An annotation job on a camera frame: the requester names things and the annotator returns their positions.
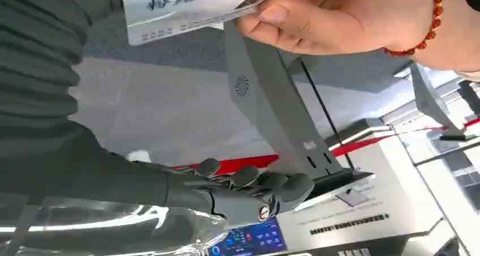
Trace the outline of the person's left hand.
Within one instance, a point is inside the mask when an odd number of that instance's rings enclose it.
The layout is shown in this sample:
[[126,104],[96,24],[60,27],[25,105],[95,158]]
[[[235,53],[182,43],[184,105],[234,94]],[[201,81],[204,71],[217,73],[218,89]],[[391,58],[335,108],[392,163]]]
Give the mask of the person's left hand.
[[267,0],[235,21],[246,37],[287,52],[333,55],[413,50],[428,34],[434,0]]

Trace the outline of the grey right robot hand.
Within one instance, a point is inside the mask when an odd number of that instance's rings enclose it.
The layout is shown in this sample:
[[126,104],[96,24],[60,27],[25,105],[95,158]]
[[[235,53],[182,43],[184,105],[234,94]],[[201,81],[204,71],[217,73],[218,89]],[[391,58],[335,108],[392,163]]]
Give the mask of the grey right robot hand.
[[305,174],[275,174],[235,189],[157,164],[138,164],[102,148],[86,128],[1,128],[1,192],[46,198],[180,207],[223,217],[233,226],[290,211],[312,192]]

